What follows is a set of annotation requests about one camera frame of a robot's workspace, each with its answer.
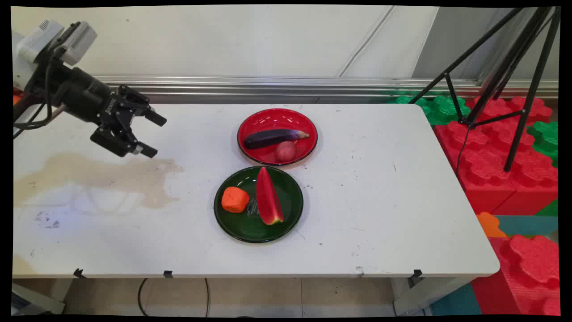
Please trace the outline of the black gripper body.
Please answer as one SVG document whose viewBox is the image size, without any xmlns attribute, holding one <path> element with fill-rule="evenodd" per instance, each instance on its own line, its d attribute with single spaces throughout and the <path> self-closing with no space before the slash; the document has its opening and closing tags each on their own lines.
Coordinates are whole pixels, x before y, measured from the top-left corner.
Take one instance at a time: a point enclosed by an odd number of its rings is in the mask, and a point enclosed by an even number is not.
<svg viewBox="0 0 572 322">
<path fill-rule="evenodd" d="M 47 117 L 65 106 L 68 114 L 94 123 L 104 131 L 131 131 L 135 118 L 135 90 L 127 85 L 112 89 L 80 68 L 48 60 L 40 65 L 40 96 Z"/>
</svg>

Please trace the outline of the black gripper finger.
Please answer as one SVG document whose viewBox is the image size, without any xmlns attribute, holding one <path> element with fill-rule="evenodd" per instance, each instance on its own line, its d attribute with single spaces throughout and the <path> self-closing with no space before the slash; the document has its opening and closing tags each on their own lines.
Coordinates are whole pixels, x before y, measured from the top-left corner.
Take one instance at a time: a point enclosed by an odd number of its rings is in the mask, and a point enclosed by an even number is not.
<svg viewBox="0 0 572 322">
<path fill-rule="evenodd" d="M 119 101 L 118 113 L 141 116 L 160 127 L 166 123 L 166 118 L 155 112 L 151 107 L 149 104 L 150 99 L 137 90 L 127 85 L 120 85 L 117 89 L 117 98 Z"/>
<path fill-rule="evenodd" d="M 137 141 L 133 135 L 116 132 L 108 127 L 99 127 L 90 136 L 90 140 L 119 157 L 141 154 L 153 158 L 158 153 L 157 149 Z"/>
</svg>

